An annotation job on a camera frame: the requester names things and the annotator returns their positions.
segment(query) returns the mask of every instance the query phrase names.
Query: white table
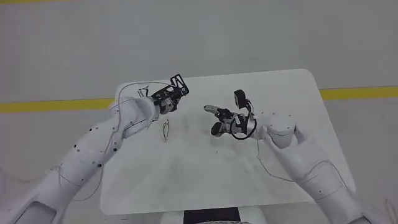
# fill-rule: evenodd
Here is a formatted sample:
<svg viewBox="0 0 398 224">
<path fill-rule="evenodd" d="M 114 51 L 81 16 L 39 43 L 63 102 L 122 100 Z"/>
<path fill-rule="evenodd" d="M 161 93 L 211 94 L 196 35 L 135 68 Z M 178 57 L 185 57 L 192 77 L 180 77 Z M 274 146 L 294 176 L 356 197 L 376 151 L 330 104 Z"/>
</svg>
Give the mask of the white table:
<svg viewBox="0 0 398 224">
<path fill-rule="evenodd" d="M 106 164 L 101 193 L 105 214 L 168 212 L 241 207 L 311 198 L 295 183 L 266 174 L 256 159 L 256 141 L 210 134 L 216 118 L 203 110 L 215 105 L 238 111 L 233 91 L 242 89 L 257 115 L 291 113 L 328 153 L 352 190 L 353 178 L 312 74 L 307 70 L 184 78 L 190 89 L 178 110 L 161 116 L 148 131 L 124 141 Z M 152 84 L 151 92 L 162 88 Z M 137 95 L 137 87 L 130 87 Z M 164 142 L 162 126 L 170 121 Z M 287 177 L 264 143 L 261 158 L 271 172 Z"/>
</svg>

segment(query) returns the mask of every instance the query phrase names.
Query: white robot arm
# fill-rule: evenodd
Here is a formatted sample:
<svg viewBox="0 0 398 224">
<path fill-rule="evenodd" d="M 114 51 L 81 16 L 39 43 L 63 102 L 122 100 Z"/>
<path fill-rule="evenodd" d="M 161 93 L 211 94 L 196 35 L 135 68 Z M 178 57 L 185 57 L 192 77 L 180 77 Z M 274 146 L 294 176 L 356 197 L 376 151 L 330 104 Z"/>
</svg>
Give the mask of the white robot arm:
<svg viewBox="0 0 398 224">
<path fill-rule="evenodd" d="M 117 153 L 123 139 L 148 127 L 160 114 L 177 109 L 189 90 L 180 75 L 170 81 L 152 96 L 141 92 L 142 98 L 122 96 L 127 86 L 137 83 L 119 88 L 110 107 L 113 117 L 90 128 L 36 188 L 0 213 L 0 223 L 61 223 L 74 196 Z"/>
<path fill-rule="evenodd" d="M 331 224 L 389 223 L 383 216 L 370 214 L 361 206 L 321 146 L 300 130 L 291 114 L 283 116 L 273 113 L 257 118 L 242 90 L 235 91 L 234 96 L 237 107 L 246 108 L 248 115 L 205 106 L 205 111 L 219 119 L 211 129 L 212 135 L 228 133 L 239 140 L 254 138 L 266 142 L 292 182 L 314 199 Z M 236 133 L 246 136 L 240 138 Z"/>
</svg>

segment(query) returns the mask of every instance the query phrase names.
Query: cable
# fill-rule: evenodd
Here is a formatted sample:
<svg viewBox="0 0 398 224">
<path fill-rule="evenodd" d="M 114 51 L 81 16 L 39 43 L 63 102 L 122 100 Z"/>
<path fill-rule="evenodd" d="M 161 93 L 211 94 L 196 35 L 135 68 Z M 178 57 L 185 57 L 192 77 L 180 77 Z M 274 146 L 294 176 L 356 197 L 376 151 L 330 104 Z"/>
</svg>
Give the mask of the cable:
<svg viewBox="0 0 398 224">
<path fill-rule="evenodd" d="M 90 199 L 90 198 L 97 192 L 97 190 L 100 188 L 100 185 L 101 185 L 101 183 L 102 183 L 102 175 L 103 175 L 103 174 L 104 174 L 104 168 L 101 167 L 101 175 L 100 175 L 100 177 L 99 177 L 98 185 L 97 185 L 97 187 L 95 188 L 94 192 L 91 193 L 91 195 L 89 195 L 89 196 L 87 196 L 86 198 L 83 198 L 83 199 L 78 199 L 78 200 L 73 199 L 72 202 L 84 202 L 85 200 Z"/>
<path fill-rule="evenodd" d="M 17 177 L 15 175 L 12 175 L 12 174 L 6 172 L 2 167 L 0 167 L 0 174 L 2 175 L 2 181 L 3 181 L 0 197 L 3 196 L 7 191 L 7 178 L 10 178 L 16 182 L 20 182 L 22 184 L 28 184 L 28 183 L 35 182 L 35 181 L 42 179 L 48 173 L 50 173 L 53 169 L 54 169 L 54 167 L 49 169 L 44 175 L 41 175 L 40 177 L 36 177 L 33 179 L 22 179 L 20 177 Z"/>
<path fill-rule="evenodd" d="M 120 124 L 121 124 L 121 121 L 122 121 L 122 111 L 121 111 L 121 109 L 120 109 L 120 104 L 121 104 L 121 102 L 120 102 L 120 96 L 121 96 L 122 91 L 123 91 L 124 89 L 126 89 L 127 87 L 132 86 L 132 85 L 137 85 L 137 84 L 149 84 L 149 83 L 163 84 L 163 85 L 168 85 L 168 86 L 177 87 L 177 86 L 175 86 L 175 85 L 172 85 L 172 84 L 169 84 L 169 83 L 164 83 L 164 82 L 134 82 L 134 83 L 129 83 L 129 84 L 123 86 L 123 87 L 120 89 L 120 92 L 119 92 L 119 95 L 118 95 L 118 104 L 116 105 L 116 106 L 118 107 L 118 113 L 119 113 L 118 125 L 117 125 L 116 128 L 112 131 L 111 136 L 109 137 L 108 144 L 106 145 L 106 149 L 105 149 L 105 151 L 104 151 L 104 156 L 106 155 L 106 152 L 108 151 L 109 146 L 110 146 L 110 144 L 112 143 L 113 135 L 114 135 L 116 132 L 118 132 L 119 129 L 120 129 Z M 73 201 L 73 202 L 84 202 L 85 200 L 90 199 L 90 198 L 97 192 L 97 190 L 100 188 L 100 185 L 101 185 L 101 183 L 102 183 L 102 178 L 103 178 L 103 171 L 104 171 L 104 169 L 103 169 L 103 167 L 102 167 L 102 168 L 101 168 L 101 177 L 99 178 L 98 185 L 97 185 L 97 187 L 95 188 L 94 192 L 93 192 L 91 195 L 89 195 L 88 197 L 86 197 L 86 198 L 84 198 L 84 199 L 72 200 L 72 201 Z"/>
<path fill-rule="evenodd" d="M 229 133 L 231 133 L 232 137 L 234 137 L 234 138 L 237 139 L 237 140 L 245 140 L 245 139 L 248 139 L 248 138 L 250 138 L 250 137 L 252 136 L 252 134 L 256 131 L 256 128 L 257 128 L 257 120 L 254 119 L 254 127 L 253 127 L 253 130 L 251 130 L 251 132 L 250 132 L 248 135 L 246 135 L 246 137 L 239 138 L 239 137 L 237 137 L 237 136 L 232 132 L 232 125 L 233 125 L 234 122 L 235 122 L 235 118 L 232 119 L 231 124 L 229 125 Z"/>
<path fill-rule="evenodd" d="M 163 84 L 163 85 L 168 85 L 168 86 L 177 87 L 177 86 L 175 86 L 175 85 L 172 85 L 172 84 L 169 84 L 169 83 L 164 83 L 164 82 L 134 82 L 134 83 L 129 83 L 129 84 L 123 86 L 123 87 L 120 89 L 120 92 L 119 92 L 119 95 L 118 95 L 118 104 L 117 104 L 118 112 L 119 112 L 119 121 L 118 121 L 118 125 L 116 126 L 116 129 L 113 130 L 111 136 L 109 137 L 109 142 L 108 142 L 108 144 L 107 144 L 107 146 L 106 146 L 106 149 L 105 149 L 105 151 L 104 151 L 104 156 L 105 156 L 106 152 L 107 152 L 108 149 L 109 149 L 109 145 L 110 145 L 111 142 L 112 142 L 113 135 L 114 135 L 116 132 L 118 132 L 119 129 L 120 129 L 120 124 L 121 124 L 121 121 L 122 121 L 122 112 L 121 112 L 121 109 L 120 109 L 120 96 L 121 96 L 122 91 L 123 91 L 124 89 L 126 89 L 127 87 L 132 86 L 132 85 L 137 85 L 137 84 L 148 84 L 148 83 Z"/>
<path fill-rule="evenodd" d="M 259 140 L 257 140 L 257 159 L 258 161 L 260 161 L 262 168 L 271 176 L 271 177 L 275 177 L 276 179 L 280 179 L 283 181 L 287 181 L 287 182 L 294 182 L 294 180 L 290 180 L 290 179 L 286 179 L 283 177 L 279 177 L 277 175 L 273 175 L 271 174 L 267 168 L 264 166 L 264 164 L 262 163 L 261 159 L 260 159 L 260 148 L 259 148 Z M 381 215 L 384 215 L 378 208 L 376 208 L 375 206 L 371 205 L 370 203 L 365 202 L 364 200 L 361 200 L 360 198 L 358 198 L 354 193 L 352 193 L 352 191 L 349 189 L 349 187 L 347 186 L 347 183 L 344 181 L 343 176 L 340 174 L 339 170 L 336 168 L 336 166 L 330 161 L 330 160 L 322 160 L 320 162 L 318 162 L 317 164 L 315 164 L 308 173 L 306 173 L 302 178 L 306 178 L 308 175 L 310 175 L 312 173 L 312 171 L 320 164 L 322 163 L 327 163 L 330 164 L 334 170 L 336 171 L 336 173 L 338 174 L 341 182 L 343 183 L 345 189 L 348 191 L 348 193 L 354 197 L 356 200 L 359 200 L 362 203 L 365 203 L 366 205 L 369 205 L 370 207 L 372 207 L 373 209 L 375 209 L 377 212 L 379 212 Z M 394 207 L 394 205 L 388 200 L 385 199 L 384 202 L 385 208 L 386 208 L 386 212 L 388 214 L 389 220 L 391 224 L 398 224 L 398 215 L 396 212 L 396 209 Z"/>
<path fill-rule="evenodd" d="M 286 178 L 283 178 L 283 177 L 279 177 L 279 176 L 277 176 L 277 175 L 273 175 L 273 174 L 271 174 L 271 173 L 267 170 L 267 168 L 266 168 L 265 165 L 262 163 L 261 158 L 260 158 L 259 140 L 257 140 L 257 160 L 260 161 L 262 168 L 263 168 L 271 177 L 275 177 L 276 179 L 280 179 L 280 180 L 283 180 L 283 181 L 286 181 L 286 182 L 294 182 L 293 180 L 286 179 Z"/>
</svg>

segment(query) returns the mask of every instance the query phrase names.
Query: black cable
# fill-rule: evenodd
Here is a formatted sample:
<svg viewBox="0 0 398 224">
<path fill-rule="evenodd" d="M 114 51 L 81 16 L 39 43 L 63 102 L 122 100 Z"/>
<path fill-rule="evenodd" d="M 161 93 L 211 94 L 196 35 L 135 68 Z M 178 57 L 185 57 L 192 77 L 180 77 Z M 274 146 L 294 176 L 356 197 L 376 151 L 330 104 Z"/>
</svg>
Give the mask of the black cable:
<svg viewBox="0 0 398 224">
<path fill-rule="evenodd" d="M 235 121 L 235 118 L 232 119 L 232 122 L 229 125 L 229 132 L 231 133 L 232 137 L 234 137 L 237 140 L 245 140 L 245 139 L 250 138 L 250 136 L 252 136 L 252 134 L 255 132 L 255 130 L 257 128 L 257 120 L 254 119 L 254 128 L 253 128 L 253 130 L 251 130 L 251 132 L 248 135 L 246 135 L 246 137 L 239 138 L 239 137 L 235 136 L 235 134 L 232 132 L 232 125 L 233 125 L 234 121 Z"/>
</svg>

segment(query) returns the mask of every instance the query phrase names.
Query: small object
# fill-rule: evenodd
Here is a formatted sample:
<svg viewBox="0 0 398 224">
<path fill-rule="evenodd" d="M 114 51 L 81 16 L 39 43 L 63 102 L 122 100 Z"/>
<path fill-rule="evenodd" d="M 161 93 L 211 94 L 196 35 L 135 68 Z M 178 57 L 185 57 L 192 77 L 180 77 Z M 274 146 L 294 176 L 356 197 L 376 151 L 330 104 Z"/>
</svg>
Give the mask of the small object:
<svg viewBox="0 0 398 224">
<path fill-rule="evenodd" d="M 164 137 L 164 142 L 167 141 L 169 138 L 169 126 L 170 126 L 170 121 L 167 119 L 167 121 L 163 124 L 163 137 Z"/>
</svg>

